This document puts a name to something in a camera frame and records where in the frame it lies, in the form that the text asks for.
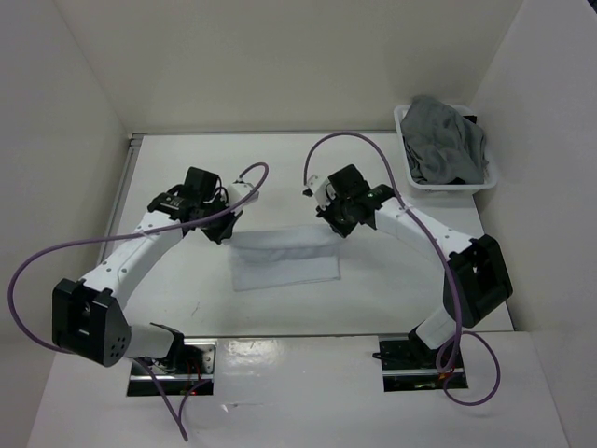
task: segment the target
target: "wall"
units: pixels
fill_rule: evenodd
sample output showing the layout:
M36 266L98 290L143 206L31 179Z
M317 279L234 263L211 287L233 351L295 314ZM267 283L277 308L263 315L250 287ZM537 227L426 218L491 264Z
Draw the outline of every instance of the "wall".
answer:
M468 103L521 0L56 0L129 131L393 129Z
M525 0L472 102L501 171L478 195L481 220L502 245L510 309L533 332L572 447L594 446L597 419L595 42L586 0Z
M126 154L126 135L49 0L0 0L0 285L31 253L102 234ZM50 297L97 247L48 256L25 273L17 306L49 340ZM53 355L26 340L0 302L0 434L25 446Z

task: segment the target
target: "folded cloth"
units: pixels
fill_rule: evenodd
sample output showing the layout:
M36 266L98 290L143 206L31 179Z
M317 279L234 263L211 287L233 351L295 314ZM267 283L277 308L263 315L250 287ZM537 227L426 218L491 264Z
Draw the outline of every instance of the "folded cloth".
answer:
M418 184L482 184L483 130L453 107L417 96L400 123L410 174Z
M341 241L327 225L234 233L232 287L245 291L340 279Z

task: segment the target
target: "gray cloth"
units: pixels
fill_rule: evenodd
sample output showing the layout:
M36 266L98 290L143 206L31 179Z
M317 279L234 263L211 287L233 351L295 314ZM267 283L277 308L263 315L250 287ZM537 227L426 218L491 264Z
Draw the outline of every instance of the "gray cloth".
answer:
M417 96L400 128L418 184L484 183L485 134L454 108Z

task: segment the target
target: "purple cable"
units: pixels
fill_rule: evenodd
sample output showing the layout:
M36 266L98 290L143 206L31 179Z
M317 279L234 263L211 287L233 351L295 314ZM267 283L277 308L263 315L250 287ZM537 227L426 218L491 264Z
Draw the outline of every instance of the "purple cable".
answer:
M38 338L37 336L35 336L26 326L25 324L22 322L21 318L19 317L19 313L17 312L17 309L15 308L15 298L14 298L14 292L15 292L15 286L17 285L17 280L19 280L19 277L21 276L22 272L27 269L27 267L34 262L36 259L39 259L40 257L43 257L46 254L49 254L51 252L55 252L57 250L61 250L61 249L65 249L67 247L75 247L78 245L93 245L96 243L107 243L107 242L111 242L111 241L122 241L122 240L133 240L136 238L141 238L144 237L146 235L151 235L154 233L158 233L161 231L173 231L176 229L185 229L188 227L195 227L195 226L201 226L204 224L207 224L208 222L213 221L214 219L218 219L219 217L223 217L224 215L236 210L238 207L240 207L241 205L243 205L244 203L246 203L247 201L249 201L251 199L251 197L253 197L253 195L255 195L255 193L257 193L257 191L261 188L261 186L263 185L263 183L265 182L265 180L268 177L268 174L270 173L270 167L268 166L267 163L263 162L263 161L259 161L257 163L253 163L251 166L249 166L248 168L246 168L240 175L239 175L239 179L242 179L243 176L245 176L247 173L249 173L250 171L252 171L253 169L257 168L258 166L263 168L263 175L261 176L261 178L259 179L259 181L256 183L256 185L253 187L253 189L251 189L251 191L244 196L242 199L240 199L237 203L231 205L230 207L214 213L213 215L210 215L209 217L203 217L201 219L195 219L194 221L189 221L189 222L185 222L185 223L181 223L181 224L173 224L172 226L165 226L165 227L159 227L156 229L152 229L149 231L145 231L144 233L130 233L130 234L126 234L126 235L115 235L115 236L105 236L105 237L99 237L99 238L88 238L88 239L84 239L84 240L76 240L76 241L71 241L68 243L61 243L59 245L53 245L51 247L48 247L46 249L40 250L39 252L36 252L35 254L33 254L31 257L29 257L26 261L24 261L21 266L19 266L17 268L17 271L15 271L15 273L12 275L12 278L10 279L10 283L8 284L8 292L7 292L7 298L8 298L8 309L10 310L10 315L12 315L12 318L14 319L15 323L17 324L17 327L19 327L19 329L25 333L25 335L31 339L34 343L37 343L45 348L47 348L48 350L52 350L54 352L58 352L58 353L70 353L68 350L64 350L61 347L57 347L51 343L47 343L43 340L41 340L40 338ZM156 375L153 373L153 371L151 371L151 369L145 364L145 362L143 362L142 359L136 359L137 362L149 373L149 376L151 377L152 381L154 382L154 384L156 385L156 388L158 389L158 392L160 392L161 397L163 398L164 402L166 403L166 406L168 407L168 411L170 411L170 414L172 415L174 421L176 422L176 424L178 425L178 427L180 428L180 433L183 436L183 439L185 439L185 441L188 441L188 436L187 436L187 432L185 431L185 427L182 424L182 420L181 420L181 416L182 416L182 410L183 410L183 405L185 403L185 401L187 400L188 396L185 396L183 398L183 401L181 403L180 406L180 411L179 411L179 415L176 415L176 413L174 412L174 409L172 407L172 404L170 403L170 401L168 400L168 397L166 396L163 387L161 387L160 381L158 381L158 379L156 378ZM195 387L191 388L187 394L190 395L190 393L195 390L197 387L199 387L199 385L196 385Z
M311 157L313 155L313 153L315 152L315 150L325 141L329 140L330 138L334 138L334 137L340 137L340 136L350 136L350 137L356 137L356 138L360 138L361 140L364 140L365 142L369 143L373 149L375 149L377 151L377 153L379 154L380 158L382 159L383 162L383 166L385 167L385 170L388 173L388 176L390 177L390 183L392 184L392 190L394 191L394 195L396 196L396 199L398 200L398 203L400 204L401 207L403 207L404 209L406 209L407 214L409 215L409 217L419 226L419 228L423 231L423 233L425 234L425 236L427 237L427 239L429 240L429 242L431 243L431 245L433 246L433 248L435 249L437 256L439 257L439 259L441 260L441 264L444 268L444 271L446 272L446 278L448 279L448 284L450 285L450 291L454 300L454 314L455 314L455 320L456 320L456 331L454 333L454 336L452 338L450 338L447 342L445 342L441 348L439 349L439 351L437 352L437 357L436 357L436 367L437 370L440 373L445 373L447 371L449 371L451 369L451 367L456 363L456 357L458 356L458 352L460 351L460 340L461 337L464 334L470 334L470 335L474 335L477 339L479 339L483 345L485 345L485 347L487 348L487 350L490 352L490 355L492 356L494 362L495 362L495 366L496 366L496 370L497 370L497 378L495 381L495 386L493 387L492 391L487 395L487 397L485 397L484 399L481 399L479 401L475 401L472 403L466 403L465 401L460 401L459 399L455 399L452 395L450 395L450 393L447 392L447 383L449 381L445 381L444 382L444 391L446 392L446 395L448 396L449 399L451 399L452 401L458 403L458 404L462 404L465 406L478 406L480 404L483 404L487 401L489 401L494 395L495 392L497 392L497 388L499 387L500 384L500 376L501 376L501 372L499 369L499 362L497 360L497 356L495 355L495 353L493 352L492 348L485 342L485 340L483 340L477 333L473 333L472 331L464 331L463 332L463 317L462 317L462 308L460 306L460 297L458 294L458 288L456 287L456 282L454 279L454 274L450 269L450 266L448 265L448 260L446 259L446 256L444 255L443 251L441 250L441 247L439 246L439 244L437 243L436 238L434 237L433 233L431 233L431 231L429 229L427 229L427 227L423 224L423 222L414 214L414 212L412 212L412 210L410 210L404 200L402 199L402 195L400 194L400 192L398 191L398 187L396 185L396 180L394 178L394 173L392 172L392 167L390 166L390 162L387 160L387 158L385 157L385 154L383 154L383 151L380 147L377 146L377 144L371 140L370 138L364 136L361 133L354 133L352 131L340 131L338 133L331 133L329 135L326 135L325 137L321 138L319 141L317 141L311 148L311 150L309 151L309 154L307 155L307 159L305 160L305 166L303 168L303 173L302 173L302 180L303 180L303 185L307 185L307 181L308 181L308 173L309 173L309 163L311 161ZM443 357L443 354L445 353L446 349L450 346L450 344L453 343L453 349L451 350L450 353L450 358L448 359L448 362L446 363L445 366L441 365L441 359Z

